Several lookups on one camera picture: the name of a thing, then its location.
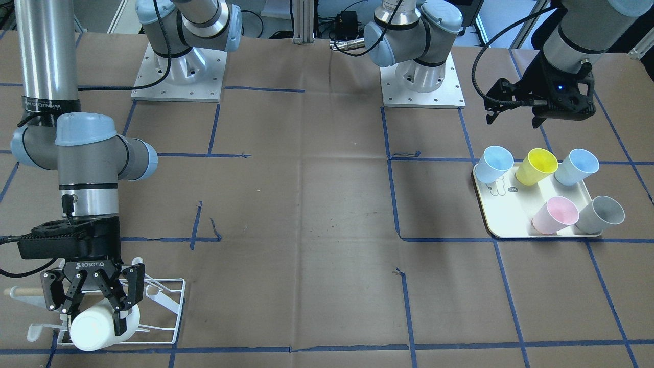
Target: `blue joint cap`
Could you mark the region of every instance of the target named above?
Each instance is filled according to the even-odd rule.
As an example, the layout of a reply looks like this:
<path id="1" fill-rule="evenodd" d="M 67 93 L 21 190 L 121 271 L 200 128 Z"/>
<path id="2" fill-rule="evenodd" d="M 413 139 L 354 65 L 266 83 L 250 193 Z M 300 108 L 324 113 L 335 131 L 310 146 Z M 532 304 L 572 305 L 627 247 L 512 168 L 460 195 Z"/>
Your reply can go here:
<path id="1" fill-rule="evenodd" d="M 170 0 L 157 0 L 157 6 L 162 19 L 175 10 L 175 4 Z M 142 25 L 158 22 L 157 12 L 154 11 L 152 0 L 138 0 L 136 2 L 136 15 L 139 17 L 139 23 Z"/>
<path id="2" fill-rule="evenodd" d="M 57 138 L 60 146 L 85 145 L 106 141 L 115 137 L 114 120 L 106 115 L 93 113 L 68 113 L 57 119 Z"/>
<path id="3" fill-rule="evenodd" d="M 25 134 L 28 126 L 29 125 L 23 125 L 14 131 L 14 136 L 11 139 L 11 153 L 21 164 L 38 168 L 39 165 L 37 165 L 34 161 L 32 161 L 31 157 L 29 157 L 27 150 L 25 150 L 25 144 L 23 143 L 23 135 Z"/>
<path id="4" fill-rule="evenodd" d="M 143 175 L 141 175 L 139 179 L 134 179 L 129 181 L 138 181 L 138 180 L 147 179 L 150 176 L 152 176 L 152 174 L 154 174 L 155 170 L 157 170 L 157 166 L 159 166 L 159 156 L 157 156 L 157 151 L 154 150 L 154 147 L 138 138 L 135 139 L 143 143 L 143 145 L 145 145 L 145 148 L 148 149 L 148 167 L 145 168 L 145 172 L 143 173 Z"/>
<path id="5" fill-rule="evenodd" d="M 366 28 L 364 29 L 366 48 L 371 48 L 381 37 L 382 32 L 383 30 L 374 22 L 366 24 Z M 386 35 L 384 35 L 384 38 L 375 48 L 368 52 L 368 55 L 370 55 L 372 62 L 379 66 L 391 66 L 395 64 L 395 54 L 386 39 Z"/>
<path id="6" fill-rule="evenodd" d="M 232 4 L 232 13 L 230 14 L 230 30 L 227 33 L 227 44 L 225 51 L 236 51 L 241 44 L 241 24 L 243 19 L 241 17 L 241 8 L 238 5 Z"/>

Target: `light blue cap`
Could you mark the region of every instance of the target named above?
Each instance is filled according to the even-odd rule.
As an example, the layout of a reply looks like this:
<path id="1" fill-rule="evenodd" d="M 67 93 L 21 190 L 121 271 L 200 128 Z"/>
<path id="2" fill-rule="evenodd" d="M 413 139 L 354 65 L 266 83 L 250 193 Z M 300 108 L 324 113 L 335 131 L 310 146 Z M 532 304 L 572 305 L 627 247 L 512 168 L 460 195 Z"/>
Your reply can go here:
<path id="1" fill-rule="evenodd" d="M 371 48 L 377 40 L 381 37 L 383 30 L 374 22 L 366 24 L 364 29 L 364 39 L 366 41 L 366 48 Z M 395 64 L 395 54 L 386 39 L 386 35 L 379 42 L 375 48 L 368 52 L 372 62 L 379 66 L 391 66 Z"/>
<path id="2" fill-rule="evenodd" d="M 147 179 L 150 176 L 152 176 L 152 174 L 154 174 L 154 171 L 157 170 L 157 166 L 159 166 L 159 156 L 157 156 L 157 151 L 154 150 L 154 147 L 138 138 L 135 139 L 143 143 L 145 145 L 145 148 L 148 149 L 148 167 L 145 168 L 145 172 L 143 173 L 143 175 L 141 175 L 140 178 L 129 180 L 129 181 L 138 181 L 138 180 Z"/>
<path id="3" fill-rule="evenodd" d="M 25 144 L 23 143 L 23 135 L 25 134 L 25 130 L 27 130 L 28 126 L 29 125 L 23 125 L 14 131 L 14 136 L 11 139 L 11 153 L 14 154 L 16 160 L 18 160 L 18 162 L 21 164 L 38 168 L 39 165 L 37 165 L 34 161 L 32 161 L 31 157 L 29 157 L 27 150 L 25 150 Z"/>
<path id="4" fill-rule="evenodd" d="M 162 19 L 175 10 L 175 4 L 170 0 L 157 0 L 157 6 Z M 136 15 L 139 17 L 139 23 L 144 26 L 158 22 L 157 12 L 154 11 L 152 0 L 138 0 L 136 2 Z"/>
<path id="5" fill-rule="evenodd" d="M 117 135 L 112 118 L 93 113 L 68 113 L 57 119 L 57 138 L 62 146 L 85 145 L 111 139 Z"/>
<path id="6" fill-rule="evenodd" d="M 446 1 L 427 2 L 421 6 L 422 14 L 430 23 L 448 33 L 458 33 L 463 23 L 461 11 Z"/>
<path id="7" fill-rule="evenodd" d="M 230 30 L 227 33 L 227 45 L 225 45 L 225 51 L 236 51 L 239 48 L 239 45 L 241 44 L 241 24 L 243 24 L 241 8 L 236 4 L 232 4 Z"/>

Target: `white mounting plate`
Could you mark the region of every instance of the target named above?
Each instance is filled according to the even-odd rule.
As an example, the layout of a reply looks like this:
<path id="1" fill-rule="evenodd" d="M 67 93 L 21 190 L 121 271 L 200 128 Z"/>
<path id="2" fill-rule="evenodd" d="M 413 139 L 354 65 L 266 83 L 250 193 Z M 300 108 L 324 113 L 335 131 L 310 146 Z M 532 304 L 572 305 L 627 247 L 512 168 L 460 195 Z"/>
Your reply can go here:
<path id="1" fill-rule="evenodd" d="M 486 227 L 499 238 L 581 238 L 600 236 L 587 234 L 572 225 L 551 235 L 539 233 L 531 223 L 536 212 L 554 196 L 570 199 L 581 211 L 591 202 L 591 196 L 583 180 L 571 186 L 559 183 L 550 175 L 535 185 L 523 185 L 515 178 L 520 164 L 514 164 L 511 170 L 500 176 L 494 183 L 484 184 L 477 180 L 472 170 L 481 211 Z"/>
<path id="2" fill-rule="evenodd" d="M 191 84 L 172 84 L 168 78 L 156 86 L 144 90 L 132 90 L 133 100 L 146 101 L 196 101 L 220 102 L 222 91 L 222 78 L 227 64 L 227 52 L 201 48 L 207 60 L 207 71 L 204 78 Z M 142 86 L 157 81 L 162 75 L 155 68 L 156 58 L 154 51 L 148 44 L 143 56 L 143 62 L 136 78 L 135 86 Z"/>
<path id="3" fill-rule="evenodd" d="M 395 77 L 397 66 L 398 64 L 379 68 L 384 106 L 458 109 L 466 105 L 451 53 L 445 61 L 445 78 L 440 88 L 433 92 L 416 92 L 403 86 Z"/>

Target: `yellow cup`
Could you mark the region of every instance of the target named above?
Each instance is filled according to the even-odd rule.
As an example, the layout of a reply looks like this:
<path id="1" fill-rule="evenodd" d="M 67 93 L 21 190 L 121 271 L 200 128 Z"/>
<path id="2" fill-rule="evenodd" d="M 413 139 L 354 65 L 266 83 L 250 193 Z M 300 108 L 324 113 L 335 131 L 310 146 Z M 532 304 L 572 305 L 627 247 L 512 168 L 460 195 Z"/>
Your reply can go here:
<path id="1" fill-rule="evenodd" d="M 515 178 L 524 185 L 534 185 L 552 175 L 559 168 L 557 158 L 547 149 L 534 148 L 515 172 Z"/>

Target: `gray cup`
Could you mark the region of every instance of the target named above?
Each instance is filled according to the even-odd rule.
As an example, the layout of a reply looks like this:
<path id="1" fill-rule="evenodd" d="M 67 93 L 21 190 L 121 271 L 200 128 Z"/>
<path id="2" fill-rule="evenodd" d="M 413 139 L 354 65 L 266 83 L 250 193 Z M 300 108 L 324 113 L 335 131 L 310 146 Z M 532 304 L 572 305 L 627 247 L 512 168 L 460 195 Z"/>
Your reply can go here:
<path id="1" fill-rule="evenodd" d="M 597 196 L 579 213 L 577 228 L 587 234 L 596 234 L 625 220 L 625 210 L 608 196 Z"/>

